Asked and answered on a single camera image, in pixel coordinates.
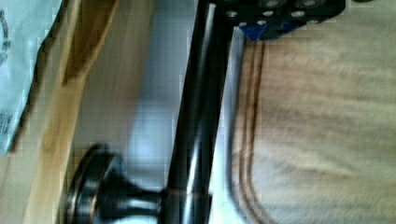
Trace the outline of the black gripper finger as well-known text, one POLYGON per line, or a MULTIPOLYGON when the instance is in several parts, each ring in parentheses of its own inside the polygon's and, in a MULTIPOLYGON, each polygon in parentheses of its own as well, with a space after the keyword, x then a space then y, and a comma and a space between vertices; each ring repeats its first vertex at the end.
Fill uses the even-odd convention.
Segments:
POLYGON ((251 41, 273 40, 341 14, 346 0, 214 0, 251 41))

